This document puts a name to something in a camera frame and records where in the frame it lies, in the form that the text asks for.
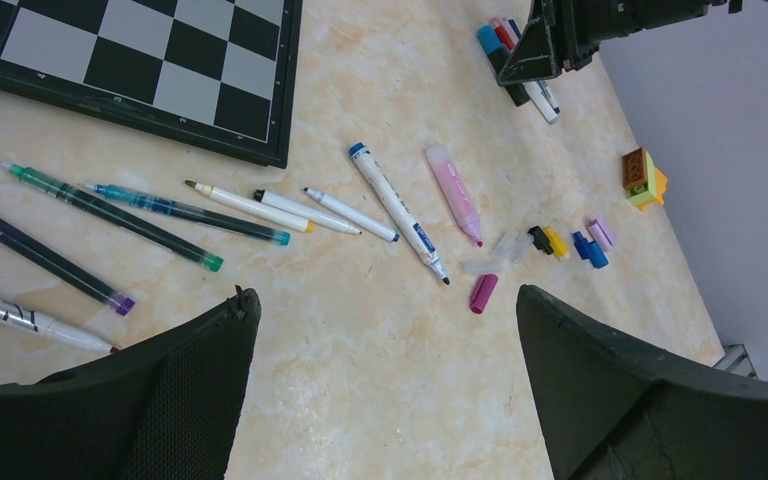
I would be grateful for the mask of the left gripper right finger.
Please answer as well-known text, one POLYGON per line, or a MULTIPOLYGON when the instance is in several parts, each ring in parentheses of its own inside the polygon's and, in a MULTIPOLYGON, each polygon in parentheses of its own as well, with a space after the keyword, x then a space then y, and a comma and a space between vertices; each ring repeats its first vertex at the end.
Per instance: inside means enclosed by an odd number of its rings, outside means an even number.
POLYGON ((768 479, 768 382, 688 360, 533 285, 521 347, 557 479, 768 479))

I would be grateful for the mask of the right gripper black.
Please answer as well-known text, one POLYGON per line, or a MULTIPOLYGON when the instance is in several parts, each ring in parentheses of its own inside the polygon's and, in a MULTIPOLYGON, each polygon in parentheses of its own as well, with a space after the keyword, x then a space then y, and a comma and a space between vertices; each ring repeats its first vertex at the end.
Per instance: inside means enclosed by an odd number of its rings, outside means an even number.
POLYGON ((554 79, 589 64, 602 42, 643 30, 703 17, 721 1, 607 0, 563 1, 558 19, 563 32, 563 59, 556 48, 556 8, 553 0, 533 1, 521 36, 496 76, 500 86, 554 79))

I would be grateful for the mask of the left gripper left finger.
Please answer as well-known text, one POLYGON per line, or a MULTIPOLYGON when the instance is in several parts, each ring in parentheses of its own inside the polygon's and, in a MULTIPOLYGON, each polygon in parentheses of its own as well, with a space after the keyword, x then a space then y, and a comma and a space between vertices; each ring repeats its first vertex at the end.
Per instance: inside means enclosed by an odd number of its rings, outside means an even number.
POLYGON ((118 353, 0 385, 0 479, 221 479, 261 318, 251 288, 118 353))

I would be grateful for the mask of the black highlighter blue cap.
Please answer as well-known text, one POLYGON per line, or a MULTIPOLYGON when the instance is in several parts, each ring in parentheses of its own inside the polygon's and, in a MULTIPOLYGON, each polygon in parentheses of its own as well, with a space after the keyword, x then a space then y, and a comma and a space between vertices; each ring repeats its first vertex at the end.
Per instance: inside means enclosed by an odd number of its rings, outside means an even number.
MULTIPOLYGON (((498 75, 505 66, 507 59, 510 56, 510 51, 499 40, 495 30, 490 25, 480 27, 476 32, 476 38, 481 44, 481 47, 493 68, 494 74, 498 75)), ((507 85, 504 86, 504 89, 516 107, 522 106, 530 101, 530 96, 527 94, 522 84, 507 85)))

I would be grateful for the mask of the lilac highlighter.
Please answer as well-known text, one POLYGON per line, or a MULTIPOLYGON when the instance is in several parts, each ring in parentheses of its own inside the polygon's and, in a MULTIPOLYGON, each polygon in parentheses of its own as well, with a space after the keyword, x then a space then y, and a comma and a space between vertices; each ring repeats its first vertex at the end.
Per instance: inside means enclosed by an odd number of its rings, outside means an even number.
POLYGON ((478 210, 450 151, 442 145, 425 152, 428 165, 459 228, 478 246, 484 245, 478 210))

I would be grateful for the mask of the blue wide marker cap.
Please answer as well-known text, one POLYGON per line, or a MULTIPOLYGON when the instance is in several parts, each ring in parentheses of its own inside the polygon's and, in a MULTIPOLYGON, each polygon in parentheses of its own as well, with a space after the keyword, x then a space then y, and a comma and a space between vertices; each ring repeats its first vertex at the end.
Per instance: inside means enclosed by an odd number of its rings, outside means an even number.
POLYGON ((589 260, 594 268, 602 269, 609 264, 604 251, 595 240, 587 243, 587 251, 589 260))

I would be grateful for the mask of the green gel pen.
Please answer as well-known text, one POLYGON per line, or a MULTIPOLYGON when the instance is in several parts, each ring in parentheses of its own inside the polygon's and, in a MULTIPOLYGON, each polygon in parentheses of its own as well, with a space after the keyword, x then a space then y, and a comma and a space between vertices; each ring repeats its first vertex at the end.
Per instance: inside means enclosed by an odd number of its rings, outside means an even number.
POLYGON ((182 258, 198 264, 208 271, 218 272, 224 263, 220 256, 128 213, 106 200, 79 190, 68 182, 61 181, 31 167, 20 166, 1 160, 0 166, 21 183, 36 188, 74 208, 136 234, 182 258))

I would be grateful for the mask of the purple gel pen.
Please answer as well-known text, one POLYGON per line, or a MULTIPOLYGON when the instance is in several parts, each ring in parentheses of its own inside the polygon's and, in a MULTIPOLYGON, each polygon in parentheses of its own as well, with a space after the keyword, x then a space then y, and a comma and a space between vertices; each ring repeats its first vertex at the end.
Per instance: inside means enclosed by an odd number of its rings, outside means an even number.
POLYGON ((0 244, 58 277, 88 297, 126 316, 136 302, 0 217, 0 244))

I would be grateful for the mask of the lilac highlighter cap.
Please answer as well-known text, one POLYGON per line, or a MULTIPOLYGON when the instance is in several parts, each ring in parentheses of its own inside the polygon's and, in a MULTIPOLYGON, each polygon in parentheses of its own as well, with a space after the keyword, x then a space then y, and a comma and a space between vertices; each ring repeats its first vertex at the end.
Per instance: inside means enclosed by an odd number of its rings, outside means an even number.
POLYGON ((616 247, 616 237, 603 216, 590 220, 587 230, 603 252, 610 252, 616 247))

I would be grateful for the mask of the white marker blue cap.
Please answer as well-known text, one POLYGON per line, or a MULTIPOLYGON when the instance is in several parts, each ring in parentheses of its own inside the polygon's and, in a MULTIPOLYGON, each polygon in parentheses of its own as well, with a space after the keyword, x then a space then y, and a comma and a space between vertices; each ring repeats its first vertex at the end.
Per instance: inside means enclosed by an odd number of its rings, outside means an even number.
POLYGON ((450 285, 451 280, 437 249, 392 182, 383 172, 369 148, 363 143, 358 142, 348 149, 348 156, 378 197, 391 219, 395 222, 402 237, 408 241, 422 263, 445 285, 450 285))

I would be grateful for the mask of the blue gel pen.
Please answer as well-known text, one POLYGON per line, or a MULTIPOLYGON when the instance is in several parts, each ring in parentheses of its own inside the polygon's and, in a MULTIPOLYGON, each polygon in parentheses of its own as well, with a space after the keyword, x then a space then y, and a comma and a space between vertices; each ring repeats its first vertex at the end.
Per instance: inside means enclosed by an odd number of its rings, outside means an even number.
POLYGON ((106 200, 120 202, 130 207, 226 230, 279 246, 287 246, 290 243, 291 235, 289 232, 206 210, 184 202, 113 184, 85 183, 84 187, 106 200))

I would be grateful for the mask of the thin marker yellow cap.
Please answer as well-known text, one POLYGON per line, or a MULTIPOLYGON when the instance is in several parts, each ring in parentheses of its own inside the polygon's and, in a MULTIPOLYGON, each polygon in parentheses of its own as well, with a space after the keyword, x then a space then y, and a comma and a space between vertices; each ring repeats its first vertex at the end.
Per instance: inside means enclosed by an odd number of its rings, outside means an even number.
POLYGON ((314 231, 314 224, 299 215, 280 210, 257 200, 245 198, 213 185, 203 184, 194 180, 185 180, 184 184, 203 197, 234 210, 253 215, 300 233, 311 233, 314 231))

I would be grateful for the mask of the white marker magenta cap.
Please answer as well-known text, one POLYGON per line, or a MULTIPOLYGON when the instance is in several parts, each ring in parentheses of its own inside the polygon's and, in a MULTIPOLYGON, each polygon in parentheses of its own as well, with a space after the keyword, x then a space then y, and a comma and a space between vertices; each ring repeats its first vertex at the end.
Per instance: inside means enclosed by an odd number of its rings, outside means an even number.
POLYGON ((113 343, 93 333, 1 297, 0 324, 95 353, 113 354, 119 351, 113 343))

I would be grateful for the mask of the thin marker black cap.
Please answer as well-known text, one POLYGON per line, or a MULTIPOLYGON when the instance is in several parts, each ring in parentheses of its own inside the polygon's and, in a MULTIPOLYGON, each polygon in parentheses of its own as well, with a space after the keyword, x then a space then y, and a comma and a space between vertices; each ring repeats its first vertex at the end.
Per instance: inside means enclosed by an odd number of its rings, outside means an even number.
POLYGON ((261 203, 303 217, 317 225, 327 227, 337 232, 353 235, 362 234, 362 231, 358 227, 347 220, 302 205, 301 203, 287 199, 269 190, 258 189, 254 192, 253 198, 261 203))

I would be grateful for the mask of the thin marker dark blue cap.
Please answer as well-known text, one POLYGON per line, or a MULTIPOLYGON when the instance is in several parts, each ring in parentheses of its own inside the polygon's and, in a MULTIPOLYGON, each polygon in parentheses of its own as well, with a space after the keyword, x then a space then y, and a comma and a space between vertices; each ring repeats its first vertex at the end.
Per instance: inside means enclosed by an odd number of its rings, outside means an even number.
POLYGON ((400 240, 400 235, 393 228, 372 219, 353 207, 339 201, 335 197, 311 187, 304 187, 303 191, 323 207, 356 224, 361 229, 368 231, 387 242, 396 243, 400 240))

